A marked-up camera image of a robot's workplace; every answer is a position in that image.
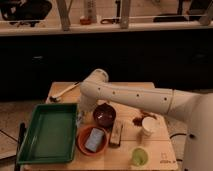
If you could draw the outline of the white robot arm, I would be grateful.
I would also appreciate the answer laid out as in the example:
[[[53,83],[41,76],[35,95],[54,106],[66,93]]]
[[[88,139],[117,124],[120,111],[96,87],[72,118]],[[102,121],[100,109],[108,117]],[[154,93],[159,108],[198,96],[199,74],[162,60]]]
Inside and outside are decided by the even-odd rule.
[[[79,108],[93,110],[98,100],[168,115],[187,124],[182,171],[213,171],[213,93],[119,86],[95,69],[80,83]]]

